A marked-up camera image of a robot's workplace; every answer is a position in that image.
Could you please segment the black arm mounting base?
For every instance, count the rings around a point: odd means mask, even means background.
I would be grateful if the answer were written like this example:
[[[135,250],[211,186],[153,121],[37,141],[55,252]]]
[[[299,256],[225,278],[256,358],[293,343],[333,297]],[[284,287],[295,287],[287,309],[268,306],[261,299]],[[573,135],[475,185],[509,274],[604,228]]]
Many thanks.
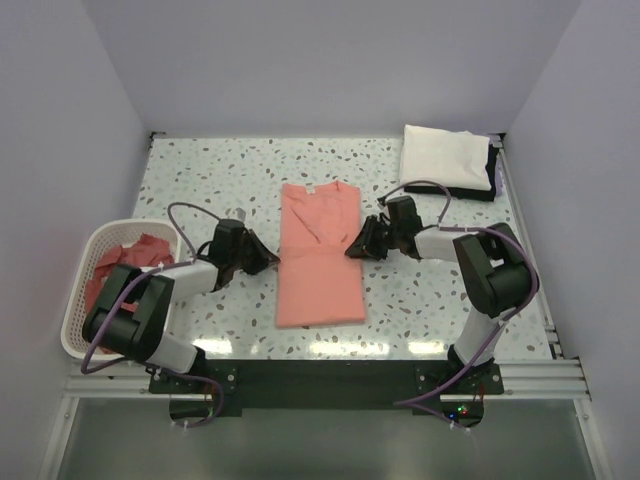
[[[404,399],[458,420],[465,414],[451,401],[425,396],[457,369],[448,360],[198,360],[187,374],[145,371],[149,392],[169,397],[174,420],[246,409],[390,410]]]

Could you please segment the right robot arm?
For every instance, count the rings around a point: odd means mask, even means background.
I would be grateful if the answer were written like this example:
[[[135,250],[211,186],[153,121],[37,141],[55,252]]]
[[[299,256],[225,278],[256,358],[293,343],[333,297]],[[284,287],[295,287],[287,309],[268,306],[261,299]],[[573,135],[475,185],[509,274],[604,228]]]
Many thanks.
[[[481,380],[480,366],[494,360],[502,325],[522,311],[539,290],[539,277],[511,227],[425,225],[414,200],[382,200],[384,211],[366,218],[345,255],[380,261],[397,250],[415,260],[458,265],[471,302],[463,330],[450,347],[445,369],[448,386],[469,392]]]

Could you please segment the salmon pink t-shirt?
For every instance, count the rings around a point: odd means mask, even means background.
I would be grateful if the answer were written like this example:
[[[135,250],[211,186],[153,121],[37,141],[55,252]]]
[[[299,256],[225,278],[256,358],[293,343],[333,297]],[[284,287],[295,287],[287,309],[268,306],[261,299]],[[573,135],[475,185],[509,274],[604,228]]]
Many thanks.
[[[282,187],[278,327],[365,321],[362,262],[346,255],[360,221],[357,187],[340,181]]]

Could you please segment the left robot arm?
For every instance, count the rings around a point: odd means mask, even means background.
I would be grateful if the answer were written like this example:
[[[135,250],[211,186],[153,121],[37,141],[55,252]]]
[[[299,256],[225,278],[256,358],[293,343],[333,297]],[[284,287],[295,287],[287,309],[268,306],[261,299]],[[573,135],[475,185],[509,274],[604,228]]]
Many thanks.
[[[211,240],[186,261],[150,268],[118,264],[87,314],[82,335],[89,348],[81,364],[93,374],[121,361],[172,371],[185,392],[207,380],[202,349],[172,335],[166,326],[172,306],[225,288],[234,274],[257,275],[280,263],[256,233],[239,220],[223,219]]]

